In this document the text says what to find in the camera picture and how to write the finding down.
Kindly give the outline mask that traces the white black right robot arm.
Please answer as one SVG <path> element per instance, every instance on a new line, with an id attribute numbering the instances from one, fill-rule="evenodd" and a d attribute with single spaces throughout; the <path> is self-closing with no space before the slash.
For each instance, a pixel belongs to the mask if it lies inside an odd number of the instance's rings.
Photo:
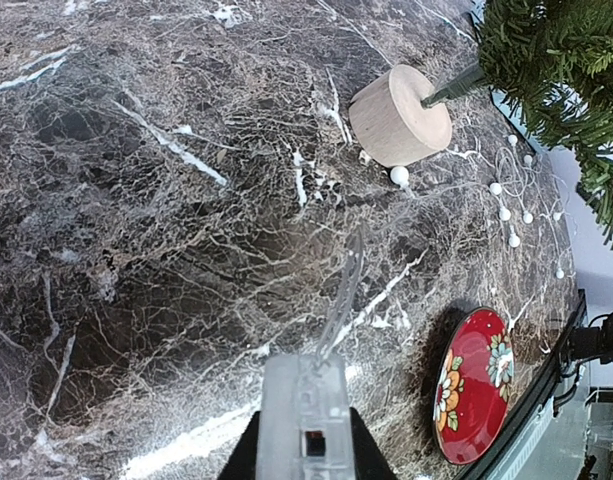
<path id="1" fill-rule="evenodd" d="M 613 312 L 602 315 L 599 327 L 576 328 L 569 337 L 569 357 L 573 361 L 598 360 L 613 363 Z"/>

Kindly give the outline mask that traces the white ball string lights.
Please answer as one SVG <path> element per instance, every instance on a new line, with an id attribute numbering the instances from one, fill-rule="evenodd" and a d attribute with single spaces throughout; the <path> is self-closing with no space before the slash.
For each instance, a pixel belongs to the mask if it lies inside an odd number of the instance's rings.
<path id="1" fill-rule="evenodd" d="M 346 367 L 332 351 L 354 325 L 348 315 L 364 265 L 361 229 L 350 236 L 345 260 L 337 299 L 315 352 L 278 355 L 266 363 L 255 479 L 357 479 Z M 458 324 L 473 310 L 460 315 L 441 349 L 442 359 Z M 519 341 L 511 334 L 516 322 L 503 320 L 514 349 L 512 390 L 525 368 L 518 357 Z"/>

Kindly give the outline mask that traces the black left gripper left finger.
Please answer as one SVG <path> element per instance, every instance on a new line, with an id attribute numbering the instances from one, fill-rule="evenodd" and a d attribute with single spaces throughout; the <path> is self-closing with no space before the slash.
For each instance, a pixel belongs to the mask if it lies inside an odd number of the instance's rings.
<path id="1" fill-rule="evenodd" d="M 218 480 L 254 480 L 260 412 L 251 417 L 233 452 L 217 477 Z"/>

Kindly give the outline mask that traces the small green christmas tree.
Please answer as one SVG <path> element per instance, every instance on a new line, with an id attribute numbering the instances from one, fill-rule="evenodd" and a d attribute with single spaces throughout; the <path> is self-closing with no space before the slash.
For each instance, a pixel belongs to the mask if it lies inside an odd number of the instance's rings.
<path id="1" fill-rule="evenodd" d="M 474 30 L 475 63 L 443 86 L 397 65 L 353 97 L 360 145 L 409 165 L 448 147 L 449 101 L 498 91 L 528 137 L 574 152 L 578 193 L 613 250 L 613 1 L 488 1 Z"/>

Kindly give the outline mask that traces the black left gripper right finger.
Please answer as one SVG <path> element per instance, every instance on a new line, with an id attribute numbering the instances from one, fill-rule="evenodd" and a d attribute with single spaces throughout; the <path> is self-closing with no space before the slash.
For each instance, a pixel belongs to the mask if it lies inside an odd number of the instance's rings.
<path id="1" fill-rule="evenodd" d="M 386 458 L 380 451 L 359 412 L 350 408 L 351 433 L 358 480 L 396 480 Z"/>

